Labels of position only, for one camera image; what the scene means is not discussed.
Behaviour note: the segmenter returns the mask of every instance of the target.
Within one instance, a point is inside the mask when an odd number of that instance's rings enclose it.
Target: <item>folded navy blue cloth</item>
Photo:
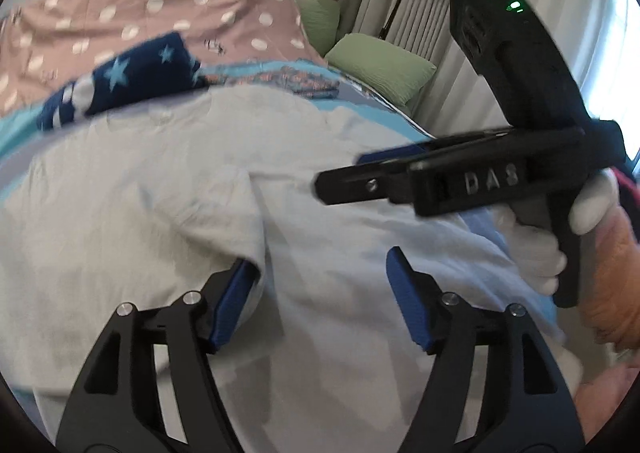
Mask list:
[[[200,62],[189,54],[180,35],[171,32],[67,83],[44,102],[36,123],[47,131],[140,100],[205,86],[199,70]]]

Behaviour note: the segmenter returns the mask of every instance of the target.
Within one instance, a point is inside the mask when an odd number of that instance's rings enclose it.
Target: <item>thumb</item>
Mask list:
[[[610,169],[591,177],[575,199],[569,225],[578,236],[592,231],[618,205],[618,180]]]

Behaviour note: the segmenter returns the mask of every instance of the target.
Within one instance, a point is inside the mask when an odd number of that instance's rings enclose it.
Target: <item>pink blanket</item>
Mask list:
[[[171,30],[203,65],[321,63],[293,0],[37,0],[0,29],[0,116]]]

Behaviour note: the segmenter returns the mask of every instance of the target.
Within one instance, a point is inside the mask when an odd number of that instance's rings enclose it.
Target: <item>white lettering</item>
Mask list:
[[[472,171],[467,171],[465,173],[465,184],[467,195],[475,195],[478,193],[478,190],[480,189],[478,185],[478,175]]]
[[[497,176],[493,168],[489,168],[489,173],[486,175],[486,190],[491,191],[494,188],[500,189],[500,182],[498,182]]]
[[[508,164],[505,168],[507,171],[507,184],[510,186],[515,186],[518,184],[518,170],[515,164]]]

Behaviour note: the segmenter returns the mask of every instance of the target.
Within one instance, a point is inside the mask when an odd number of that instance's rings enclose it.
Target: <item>white t-shirt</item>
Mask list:
[[[0,368],[68,393],[118,303],[166,305],[241,255],[264,272],[265,295],[210,363],[245,450],[396,451],[433,359],[412,342],[386,279],[392,246],[443,290],[489,309],[522,303],[559,336],[514,264],[459,216],[314,198],[315,173],[405,142],[345,108],[320,112],[260,86],[78,129],[36,159],[6,204],[21,230],[17,239],[2,227],[0,239],[21,259],[0,279],[20,277],[0,307],[12,329],[0,350],[13,353]],[[160,384],[167,403],[167,373]],[[180,436],[175,408],[165,419]]]

